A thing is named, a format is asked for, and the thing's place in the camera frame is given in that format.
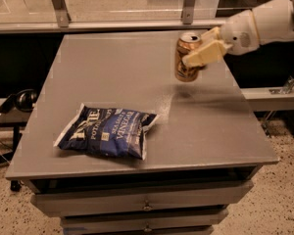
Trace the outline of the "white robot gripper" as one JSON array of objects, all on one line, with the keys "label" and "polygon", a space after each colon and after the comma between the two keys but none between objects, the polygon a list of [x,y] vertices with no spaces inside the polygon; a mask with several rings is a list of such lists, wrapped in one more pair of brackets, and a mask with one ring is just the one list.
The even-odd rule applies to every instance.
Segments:
[{"label": "white robot gripper", "polygon": [[220,61],[226,53],[239,56],[260,47],[256,23],[251,10],[229,17],[221,27],[216,26],[204,32],[201,39],[203,45],[182,58],[185,66],[189,68],[203,67]]}]

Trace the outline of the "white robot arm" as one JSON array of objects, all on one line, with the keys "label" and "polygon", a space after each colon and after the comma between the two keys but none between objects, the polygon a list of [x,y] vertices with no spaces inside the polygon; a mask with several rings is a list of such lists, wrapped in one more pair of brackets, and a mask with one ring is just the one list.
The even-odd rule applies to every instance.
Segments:
[{"label": "white robot arm", "polygon": [[294,0],[271,0],[231,16],[203,33],[201,40],[182,58],[188,68],[203,67],[225,54],[244,55],[272,42],[294,41]]}]

